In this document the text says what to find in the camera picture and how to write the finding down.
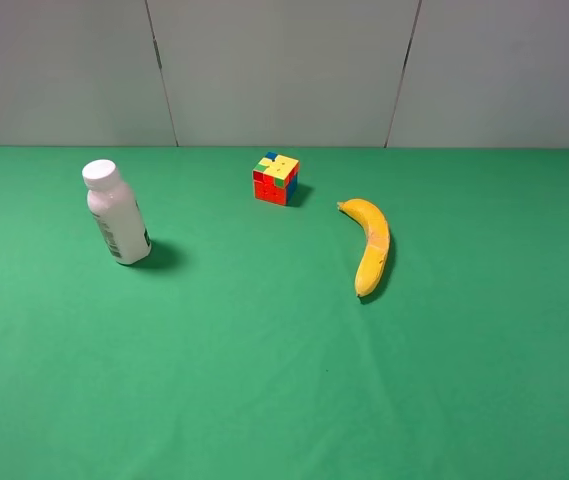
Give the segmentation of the yellow banana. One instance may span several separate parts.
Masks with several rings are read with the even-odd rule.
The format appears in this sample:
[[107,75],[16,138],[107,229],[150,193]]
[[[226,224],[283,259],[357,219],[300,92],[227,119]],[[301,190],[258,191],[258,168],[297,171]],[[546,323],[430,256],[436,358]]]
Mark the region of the yellow banana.
[[337,209],[360,225],[366,245],[354,279],[355,293],[359,298],[372,294],[377,288],[388,259],[391,234],[382,211],[373,203],[353,198],[337,203]]

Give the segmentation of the multicolour puzzle cube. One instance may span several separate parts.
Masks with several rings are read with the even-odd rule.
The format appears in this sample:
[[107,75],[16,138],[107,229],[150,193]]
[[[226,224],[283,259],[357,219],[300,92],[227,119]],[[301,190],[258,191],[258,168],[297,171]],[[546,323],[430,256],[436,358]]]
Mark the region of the multicolour puzzle cube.
[[258,200],[286,206],[298,186],[300,162],[297,159],[267,152],[252,170],[254,196]]

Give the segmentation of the green tablecloth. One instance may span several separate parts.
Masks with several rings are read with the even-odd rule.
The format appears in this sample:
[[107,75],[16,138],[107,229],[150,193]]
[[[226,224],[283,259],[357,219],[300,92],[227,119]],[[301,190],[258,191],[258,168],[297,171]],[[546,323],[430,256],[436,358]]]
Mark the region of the green tablecloth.
[[[0,479],[569,479],[569,150],[289,155],[281,207],[259,148],[0,148]],[[363,298],[353,198],[391,234]]]

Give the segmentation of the white plastic bottle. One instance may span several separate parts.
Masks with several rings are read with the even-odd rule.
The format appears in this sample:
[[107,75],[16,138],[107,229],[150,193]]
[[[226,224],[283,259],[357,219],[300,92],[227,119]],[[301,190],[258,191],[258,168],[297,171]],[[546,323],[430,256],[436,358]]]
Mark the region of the white plastic bottle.
[[87,206],[112,256],[132,265],[151,252],[151,241],[135,194],[108,159],[89,162],[82,169]]

